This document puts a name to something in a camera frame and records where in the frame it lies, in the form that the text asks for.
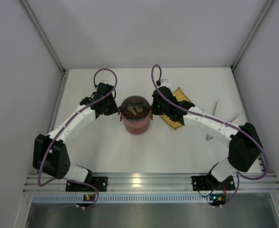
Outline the pink lunch box tier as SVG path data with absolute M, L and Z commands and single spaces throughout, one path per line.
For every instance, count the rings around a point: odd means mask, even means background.
M 127 129 L 141 129 L 143 127 L 146 127 L 149 125 L 150 120 L 152 120 L 152 113 L 151 111 L 148 113 L 148 115 L 144 118 L 138 119 L 138 120 L 130 120 L 123 116 L 122 113 L 120 113 L 120 121 L 124 123 L 125 127 Z

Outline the grey lunch box lid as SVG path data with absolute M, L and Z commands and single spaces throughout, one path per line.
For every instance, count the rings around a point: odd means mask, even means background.
M 131 122 L 139 122 L 150 115 L 150 103 L 142 96 L 127 97 L 120 105 L 120 114 Z

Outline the metal tongs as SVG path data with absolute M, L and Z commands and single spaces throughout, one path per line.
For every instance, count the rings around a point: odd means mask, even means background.
M 217 106 L 218 106 L 218 102 L 220 99 L 217 99 L 217 101 L 215 102 L 215 105 L 213 107 L 212 110 L 212 115 L 215 116 L 217 114 Z M 233 117 L 231 117 L 227 122 L 232 123 L 237 117 L 239 116 L 239 113 L 236 113 Z M 206 135 L 206 141 L 211 140 L 213 137 L 209 134 Z

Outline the beige spoon handle piece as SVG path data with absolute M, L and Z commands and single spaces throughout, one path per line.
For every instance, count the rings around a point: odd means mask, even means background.
M 143 112 L 143 108 L 141 107 L 135 106 L 134 109 L 136 114 Z

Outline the beige spoon head piece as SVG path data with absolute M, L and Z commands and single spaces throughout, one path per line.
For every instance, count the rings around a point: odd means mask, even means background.
M 134 110 L 133 106 L 127 106 L 126 109 L 130 112 L 132 112 L 133 115 L 137 115 L 136 111 Z

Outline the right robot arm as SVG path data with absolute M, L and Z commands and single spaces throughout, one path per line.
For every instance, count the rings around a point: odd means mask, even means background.
M 207 174 L 210 183 L 223 182 L 238 172 L 248 172 L 263 151 L 255 127 L 235 125 L 206 114 L 193 103 L 177 101 L 171 90 L 158 87 L 152 94 L 152 113 L 166 115 L 171 121 L 199 129 L 228 148 L 228 155 Z

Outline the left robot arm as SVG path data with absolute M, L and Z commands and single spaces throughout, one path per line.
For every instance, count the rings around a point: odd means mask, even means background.
M 67 146 L 79 133 L 100 115 L 109 116 L 118 112 L 113 97 L 115 87 L 99 83 L 96 91 L 85 97 L 72 115 L 47 135 L 39 134 L 34 142 L 33 167 L 38 170 L 38 185 L 43 173 L 53 179 L 66 179 L 77 183 L 92 183 L 92 171 L 80 165 L 72 164 Z

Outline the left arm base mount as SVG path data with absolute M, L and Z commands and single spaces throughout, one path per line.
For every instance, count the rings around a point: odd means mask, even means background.
M 88 180 L 85 180 L 85 183 L 94 186 L 99 192 L 107 191 L 107 181 L 108 177 L 89 177 Z M 73 183 L 71 181 L 67 181 L 66 192 L 87 192 L 87 191 L 95 191 L 92 187 L 87 185 Z

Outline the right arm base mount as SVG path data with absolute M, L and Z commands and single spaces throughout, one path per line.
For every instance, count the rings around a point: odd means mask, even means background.
M 212 191 L 212 190 L 236 190 L 234 179 L 229 176 L 220 182 L 212 175 L 192 176 L 192 187 L 194 191 Z

